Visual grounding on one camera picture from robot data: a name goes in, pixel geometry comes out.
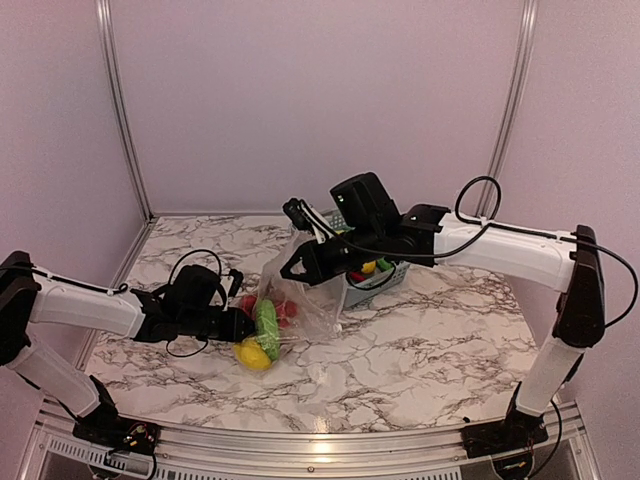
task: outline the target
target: clear plastic bag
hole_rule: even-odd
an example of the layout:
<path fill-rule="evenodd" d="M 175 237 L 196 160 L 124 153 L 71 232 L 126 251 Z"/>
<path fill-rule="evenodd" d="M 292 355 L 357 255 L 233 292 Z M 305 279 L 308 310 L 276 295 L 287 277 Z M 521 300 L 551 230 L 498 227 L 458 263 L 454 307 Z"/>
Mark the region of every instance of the clear plastic bag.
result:
<path fill-rule="evenodd" d="M 256 335 L 233 346 L 238 361 L 251 370 L 268 370 L 292 345 L 328 340 L 340 331 L 338 318 L 346 294 L 342 278 L 309 287 L 280 275 L 295 250 L 312 239 L 295 232 L 285 248 L 264 265 L 258 291 L 236 303 L 256 322 Z"/>

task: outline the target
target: wall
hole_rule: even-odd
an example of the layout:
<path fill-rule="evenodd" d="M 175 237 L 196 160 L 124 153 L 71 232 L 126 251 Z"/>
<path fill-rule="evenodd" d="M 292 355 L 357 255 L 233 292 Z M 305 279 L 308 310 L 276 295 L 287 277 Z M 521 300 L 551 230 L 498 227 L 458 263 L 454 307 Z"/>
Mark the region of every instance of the wall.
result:
<path fill-rule="evenodd" d="M 142 226 L 110 104 L 95 4 L 0 5 L 0 257 L 110 283 Z M 72 359 L 83 330 L 44 327 Z M 0 369 L 0 471 L 14 478 L 41 397 Z"/>
<path fill-rule="evenodd" d="M 158 212 L 316 205 L 374 170 L 402 207 L 485 173 L 522 2 L 114 0 Z"/>
<path fill-rule="evenodd" d="M 542 0 L 524 99 L 506 166 L 501 219 L 540 228 L 595 228 L 598 241 L 640 268 L 640 3 Z M 631 294 L 605 262 L 607 316 Z M 538 341 L 555 295 L 514 282 Z M 638 477 L 638 311 L 589 352 L 575 395 L 603 478 Z"/>

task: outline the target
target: gray plastic basket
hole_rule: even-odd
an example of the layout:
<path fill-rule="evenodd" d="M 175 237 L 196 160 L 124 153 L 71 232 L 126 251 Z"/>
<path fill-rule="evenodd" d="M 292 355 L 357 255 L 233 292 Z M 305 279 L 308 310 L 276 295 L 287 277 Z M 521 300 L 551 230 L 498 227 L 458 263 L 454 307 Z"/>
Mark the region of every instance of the gray plastic basket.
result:
<path fill-rule="evenodd" d="M 344 218 L 340 214 L 338 210 L 332 210 L 329 212 L 323 212 L 322 215 L 327 219 L 329 225 L 334 230 L 350 230 L 351 228 L 344 222 Z M 369 298 L 377 295 L 380 292 L 384 292 L 385 290 L 395 287 L 396 285 L 402 283 L 404 278 L 407 276 L 407 271 L 409 270 L 409 264 L 407 262 L 398 262 L 396 265 L 396 271 L 393 273 L 393 277 L 391 280 L 386 282 L 384 285 L 379 288 L 374 288 L 372 290 L 358 290 L 357 288 L 352 287 L 351 285 L 347 285 L 347 294 L 344 298 L 344 308 L 350 308 L 354 305 L 368 300 Z M 367 278 L 364 282 L 358 284 L 359 287 L 367 287 L 369 285 L 375 285 L 379 282 L 382 282 L 386 276 L 387 272 L 380 272 L 373 277 Z"/>

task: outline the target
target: yellow fruit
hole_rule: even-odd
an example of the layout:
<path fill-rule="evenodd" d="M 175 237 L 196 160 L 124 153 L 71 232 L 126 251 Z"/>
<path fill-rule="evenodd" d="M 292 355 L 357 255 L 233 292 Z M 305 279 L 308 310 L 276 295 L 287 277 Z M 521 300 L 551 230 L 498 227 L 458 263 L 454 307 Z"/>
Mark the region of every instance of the yellow fruit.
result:
<path fill-rule="evenodd" d="M 362 266 L 362 273 L 364 273 L 365 275 L 370 275 L 375 271 L 376 271 L 376 262 L 375 262 L 375 260 L 373 262 L 365 263 Z"/>
<path fill-rule="evenodd" d="M 233 345 L 238 361 L 251 370 L 268 370 L 271 367 L 269 356 L 256 342 L 255 337 L 245 338 L 242 343 Z"/>

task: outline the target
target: white marble surface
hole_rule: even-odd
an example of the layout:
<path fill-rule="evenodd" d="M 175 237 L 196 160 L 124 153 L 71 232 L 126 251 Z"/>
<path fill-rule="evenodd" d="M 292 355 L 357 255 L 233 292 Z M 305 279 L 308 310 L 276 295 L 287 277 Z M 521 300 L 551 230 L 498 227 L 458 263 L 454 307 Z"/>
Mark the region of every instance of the white marble surface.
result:
<path fill-rule="evenodd" d="M 245 272 L 251 289 L 286 243 L 287 225 L 273 216 L 162 218 L 129 283 L 159 286 L 180 255 L 204 247 Z M 164 342 L 103 334 L 87 372 L 123 414 L 242 430 L 366 432 L 504 415 L 536 354 L 509 287 L 479 270 L 412 266 L 403 284 L 345 312 L 343 325 L 337 340 L 297 345 L 263 374 L 238 365 L 226 343 L 178 359 Z M 173 348 L 197 345 L 183 339 Z"/>

